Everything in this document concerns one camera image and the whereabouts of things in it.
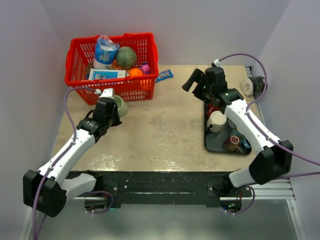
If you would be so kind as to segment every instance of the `red cup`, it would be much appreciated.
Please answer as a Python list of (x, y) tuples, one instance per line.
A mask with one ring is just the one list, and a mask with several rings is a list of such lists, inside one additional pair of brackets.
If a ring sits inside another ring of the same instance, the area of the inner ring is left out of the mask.
[(209, 118), (214, 111), (219, 111), (219, 110), (220, 109), (218, 107), (213, 106), (212, 103), (209, 103), (208, 106), (206, 107), (206, 117)]

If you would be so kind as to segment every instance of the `pink bottle cap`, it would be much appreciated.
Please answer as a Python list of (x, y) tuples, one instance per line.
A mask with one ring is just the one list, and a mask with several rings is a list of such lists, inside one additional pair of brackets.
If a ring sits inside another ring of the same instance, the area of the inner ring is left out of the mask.
[(150, 70), (150, 67), (147, 64), (145, 64), (139, 67), (139, 69), (143, 72), (143, 74), (147, 74)]

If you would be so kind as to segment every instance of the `red basket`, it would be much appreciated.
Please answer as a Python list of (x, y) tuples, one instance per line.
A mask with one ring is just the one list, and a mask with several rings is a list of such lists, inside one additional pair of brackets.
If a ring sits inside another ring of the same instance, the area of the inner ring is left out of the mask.
[[(131, 47), (137, 55), (137, 63), (142, 65), (148, 62), (150, 74), (126, 78), (85, 80), (85, 68), (93, 62), (95, 47), (99, 36), (75, 38), (71, 41), (70, 50), (65, 61), (65, 83), (70, 87), (88, 87), (104, 90), (113, 88), (115, 93), (125, 101), (139, 101), (152, 99), (154, 96), (155, 82), (158, 77), (158, 52), (154, 35), (146, 33), (125, 33), (123, 36), (110, 36), (109, 38), (122, 46)], [(83, 100), (94, 105), (98, 96), (89, 90), (76, 90)]]

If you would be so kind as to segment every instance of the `blue packaging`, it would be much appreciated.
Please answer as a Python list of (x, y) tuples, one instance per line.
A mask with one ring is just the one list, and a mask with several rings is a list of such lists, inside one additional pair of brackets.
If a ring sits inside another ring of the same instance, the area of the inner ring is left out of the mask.
[(162, 80), (168, 79), (168, 78), (173, 78), (174, 75), (172, 74), (172, 72), (170, 71), (170, 69), (165, 70), (163, 72), (160, 72), (157, 79), (155, 80), (155, 82), (160, 82)]

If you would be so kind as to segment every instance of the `gray floor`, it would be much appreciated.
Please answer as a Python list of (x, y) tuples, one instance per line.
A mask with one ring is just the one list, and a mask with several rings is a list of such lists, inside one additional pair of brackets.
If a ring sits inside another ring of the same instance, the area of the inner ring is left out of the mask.
[(238, 216), (197, 205), (123, 205), (94, 217), (85, 213), (83, 200), (73, 200), (57, 217), (47, 218), (39, 239), (296, 240), (297, 237), (285, 200), (256, 200), (251, 209)]

